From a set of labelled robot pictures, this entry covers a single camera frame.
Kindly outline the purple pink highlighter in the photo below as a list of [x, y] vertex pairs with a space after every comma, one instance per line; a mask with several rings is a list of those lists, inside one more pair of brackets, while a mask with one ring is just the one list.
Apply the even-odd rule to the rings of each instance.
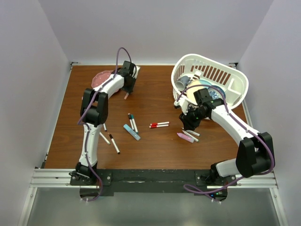
[[184, 139], [184, 140], [186, 140], [186, 141], [188, 141], [188, 142], [190, 142], [190, 143], [194, 143], [194, 139], [193, 139], [192, 137], [190, 137], [190, 136], [187, 136], [187, 135], [185, 135], [185, 134], [183, 134], [183, 133], [177, 133], [177, 135], [178, 135], [178, 137], [180, 137], [181, 139]]

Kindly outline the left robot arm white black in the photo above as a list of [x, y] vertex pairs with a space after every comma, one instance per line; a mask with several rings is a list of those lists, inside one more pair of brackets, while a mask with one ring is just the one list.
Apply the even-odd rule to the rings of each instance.
[[82, 151], [75, 170], [70, 174], [73, 180], [92, 185], [99, 181], [97, 175], [97, 148], [99, 132], [105, 124], [109, 113], [109, 98], [117, 91], [133, 91], [138, 75], [138, 67], [125, 61], [121, 68], [93, 78], [94, 86], [87, 88], [82, 97], [80, 119], [84, 137]]

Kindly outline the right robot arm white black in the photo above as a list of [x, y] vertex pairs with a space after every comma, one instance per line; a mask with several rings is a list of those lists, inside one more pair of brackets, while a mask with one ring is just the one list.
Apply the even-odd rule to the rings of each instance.
[[237, 156], [211, 165], [209, 178], [220, 185], [226, 177], [240, 174], [245, 178], [270, 173], [275, 167], [272, 137], [268, 132], [260, 133], [237, 117], [229, 108], [224, 97], [212, 99], [204, 85], [194, 92], [195, 106], [180, 94], [174, 107], [180, 108], [179, 118], [185, 130], [194, 130], [201, 120], [209, 118], [219, 124], [237, 143]]

